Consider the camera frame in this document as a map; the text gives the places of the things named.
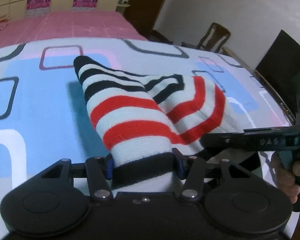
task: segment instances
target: red stripe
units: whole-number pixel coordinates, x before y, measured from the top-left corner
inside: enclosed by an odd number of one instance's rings
[[[177,123],[185,116],[199,111],[204,104],[206,96],[204,79],[202,77],[193,77],[193,79],[195,90],[194,99],[175,106],[167,113],[167,116],[172,123]]]
[[[135,98],[129,96],[115,96],[101,102],[92,110],[90,114],[90,121],[92,126],[95,128],[100,119],[109,112],[129,106],[161,111],[158,105],[152,99]]]
[[[212,115],[191,128],[183,134],[177,135],[164,123],[155,121],[129,121],[119,123],[109,130],[103,136],[103,143],[108,150],[111,150],[116,144],[123,141],[143,137],[143,136],[163,136],[169,138],[172,144],[188,145],[203,134],[211,132],[213,129],[220,126],[223,118],[226,98],[223,92],[215,85],[215,108]]]
[[[213,129],[221,125],[226,105],[226,97],[220,88],[215,85],[215,107],[212,114],[204,122],[180,134],[182,140],[192,143],[199,139],[203,134],[211,132]]]

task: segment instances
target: pink bed cover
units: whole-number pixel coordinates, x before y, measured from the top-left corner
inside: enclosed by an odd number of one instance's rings
[[[30,41],[71,37],[147,40],[118,12],[54,12],[0,24],[0,48]]]

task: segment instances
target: chair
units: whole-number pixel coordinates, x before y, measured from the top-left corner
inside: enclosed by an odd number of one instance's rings
[[[214,29],[214,33],[210,40],[208,40],[206,45],[203,45],[203,42],[208,38],[210,35],[212,29]],[[227,40],[230,38],[231,32],[229,32],[225,27],[218,23],[212,23],[206,33],[206,35],[199,41],[198,45],[192,45],[186,42],[182,42],[181,46],[191,49],[203,49],[207,51],[211,51],[212,48],[217,44],[218,41],[220,41],[222,38],[225,37],[225,39],[219,44],[217,49],[214,51],[218,53],[221,49],[221,47],[227,42]]]

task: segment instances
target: bedsheet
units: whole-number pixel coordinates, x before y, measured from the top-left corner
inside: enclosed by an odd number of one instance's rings
[[[204,76],[222,90],[244,129],[288,126],[281,108],[231,57],[132,39],[62,38],[0,49],[0,201],[52,163],[106,156],[92,128],[73,61],[86,55],[102,65],[148,75]],[[260,153],[263,179],[273,182],[272,152]],[[75,187],[87,192],[86,180]],[[286,234],[291,237],[299,213]],[[0,217],[0,239],[7,229]]]
[[[23,42],[71,37],[147,40],[118,12],[54,12],[0,24],[0,48]]]

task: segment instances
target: circular pad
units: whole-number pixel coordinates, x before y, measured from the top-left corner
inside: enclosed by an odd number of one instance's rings
[[[1,216],[12,230],[31,236],[56,235],[71,229],[88,210],[88,199],[59,180],[17,187],[0,205]]]
[[[219,227],[238,235],[265,235],[280,230],[292,213],[290,199],[255,179],[231,179],[211,190],[204,209]]]

